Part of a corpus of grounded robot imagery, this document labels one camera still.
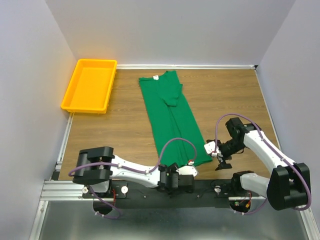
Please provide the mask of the aluminium frame rail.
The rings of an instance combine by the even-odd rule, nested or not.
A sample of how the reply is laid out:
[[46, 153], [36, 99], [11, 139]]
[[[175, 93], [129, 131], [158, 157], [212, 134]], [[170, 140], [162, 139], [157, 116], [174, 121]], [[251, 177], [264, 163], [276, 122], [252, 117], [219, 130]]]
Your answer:
[[83, 199], [82, 185], [72, 181], [46, 180], [40, 195], [41, 201], [78, 201]]

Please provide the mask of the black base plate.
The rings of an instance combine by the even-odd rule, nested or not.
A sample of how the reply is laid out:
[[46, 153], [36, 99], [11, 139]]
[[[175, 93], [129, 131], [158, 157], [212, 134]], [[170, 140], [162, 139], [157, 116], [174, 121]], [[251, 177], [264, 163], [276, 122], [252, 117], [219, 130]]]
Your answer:
[[118, 209], [232, 207], [245, 213], [252, 206], [253, 197], [258, 196], [246, 190], [233, 190], [229, 179], [196, 180], [194, 183], [192, 192], [167, 193], [134, 182], [114, 180], [107, 190], [89, 191], [82, 196], [85, 199], [98, 196]]

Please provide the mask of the yellow plastic tray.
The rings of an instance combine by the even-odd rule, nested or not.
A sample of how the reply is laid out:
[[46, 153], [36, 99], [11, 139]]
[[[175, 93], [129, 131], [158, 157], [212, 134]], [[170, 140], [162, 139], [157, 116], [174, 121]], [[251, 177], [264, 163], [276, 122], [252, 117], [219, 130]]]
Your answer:
[[105, 114], [116, 70], [116, 60], [79, 59], [60, 107], [69, 113]]

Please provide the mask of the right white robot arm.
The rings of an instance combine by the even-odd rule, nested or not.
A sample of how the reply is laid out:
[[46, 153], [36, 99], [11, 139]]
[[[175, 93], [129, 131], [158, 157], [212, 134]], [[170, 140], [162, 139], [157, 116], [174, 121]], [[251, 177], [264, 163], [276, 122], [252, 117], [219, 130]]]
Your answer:
[[270, 177], [262, 177], [253, 171], [234, 173], [230, 191], [241, 196], [250, 191], [264, 197], [277, 211], [295, 209], [307, 210], [312, 203], [310, 169], [304, 163], [296, 163], [281, 152], [252, 120], [243, 123], [242, 115], [232, 113], [225, 126], [231, 137], [221, 143], [214, 139], [212, 150], [208, 152], [219, 161], [218, 170], [229, 169], [226, 160], [245, 148], [250, 149], [262, 161]]

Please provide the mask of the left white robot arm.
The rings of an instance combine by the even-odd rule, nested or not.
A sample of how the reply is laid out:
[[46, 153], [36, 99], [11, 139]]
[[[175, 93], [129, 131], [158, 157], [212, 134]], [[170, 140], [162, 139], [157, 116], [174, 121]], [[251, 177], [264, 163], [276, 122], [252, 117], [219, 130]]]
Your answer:
[[195, 189], [197, 169], [192, 164], [179, 167], [159, 164], [146, 166], [114, 155], [112, 147], [83, 149], [78, 154], [76, 167], [68, 175], [72, 182], [91, 187], [101, 198], [111, 191], [109, 181], [124, 180], [140, 184], [149, 189], [172, 194], [176, 191], [192, 193]]

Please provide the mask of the green t shirt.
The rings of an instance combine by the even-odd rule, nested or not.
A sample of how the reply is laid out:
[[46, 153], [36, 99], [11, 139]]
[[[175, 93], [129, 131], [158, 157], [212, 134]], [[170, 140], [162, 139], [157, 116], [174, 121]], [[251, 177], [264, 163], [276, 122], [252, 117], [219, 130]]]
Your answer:
[[212, 161], [176, 71], [138, 80], [161, 164], [199, 166]]

